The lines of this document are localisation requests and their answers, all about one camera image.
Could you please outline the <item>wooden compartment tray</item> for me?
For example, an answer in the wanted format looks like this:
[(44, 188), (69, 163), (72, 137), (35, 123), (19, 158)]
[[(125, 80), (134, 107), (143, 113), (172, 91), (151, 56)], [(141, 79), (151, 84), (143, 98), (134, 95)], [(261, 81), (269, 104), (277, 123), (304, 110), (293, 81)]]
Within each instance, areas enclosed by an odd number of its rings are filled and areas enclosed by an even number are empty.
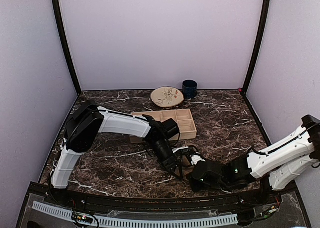
[(197, 128), (190, 109), (173, 109), (160, 111), (132, 112), (132, 115), (142, 116), (143, 114), (152, 116), (156, 121), (164, 122), (172, 118), (180, 129), (180, 140), (195, 139)]

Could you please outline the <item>tan plain sock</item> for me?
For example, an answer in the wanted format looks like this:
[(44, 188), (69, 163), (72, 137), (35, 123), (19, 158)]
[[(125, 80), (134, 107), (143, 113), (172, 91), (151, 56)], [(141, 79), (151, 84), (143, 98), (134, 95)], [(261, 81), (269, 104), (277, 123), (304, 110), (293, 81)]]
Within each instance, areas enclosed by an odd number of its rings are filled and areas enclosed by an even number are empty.
[(194, 153), (194, 151), (190, 150), (180, 150), (177, 152), (177, 156), (182, 168), (194, 167), (194, 163), (192, 161), (192, 156), (194, 155)]

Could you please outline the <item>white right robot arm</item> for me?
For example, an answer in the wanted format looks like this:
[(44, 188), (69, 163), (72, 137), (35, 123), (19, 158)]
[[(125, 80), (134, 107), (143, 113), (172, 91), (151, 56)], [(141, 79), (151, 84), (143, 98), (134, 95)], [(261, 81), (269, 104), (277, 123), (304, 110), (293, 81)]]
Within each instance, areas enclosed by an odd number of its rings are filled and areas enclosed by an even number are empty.
[(236, 190), (266, 177), (267, 185), (258, 190), (255, 200), (267, 204), (275, 191), (301, 175), (320, 160), (320, 121), (312, 115), (302, 118), (302, 125), (287, 137), (260, 151), (251, 147), (247, 153), (227, 164), (192, 155), (194, 168), (187, 179), (194, 192), (203, 189)]

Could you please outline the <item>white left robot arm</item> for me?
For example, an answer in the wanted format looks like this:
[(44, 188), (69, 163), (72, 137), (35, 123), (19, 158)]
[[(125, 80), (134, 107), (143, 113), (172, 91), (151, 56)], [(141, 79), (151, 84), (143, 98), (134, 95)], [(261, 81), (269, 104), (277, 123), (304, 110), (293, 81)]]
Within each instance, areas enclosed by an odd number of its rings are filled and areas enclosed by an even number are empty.
[(71, 201), (65, 191), (78, 159), (93, 145), (99, 133), (119, 133), (136, 136), (146, 141), (161, 167), (177, 178), (183, 178), (183, 157), (193, 163), (194, 150), (174, 147), (169, 140), (180, 134), (178, 124), (172, 119), (156, 121), (150, 115), (131, 115), (99, 106), (94, 100), (84, 102), (67, 120), (60, 146), (59, 159), (53, 163), (49, 181), (53, 186), (51, 198), (60, 206)]

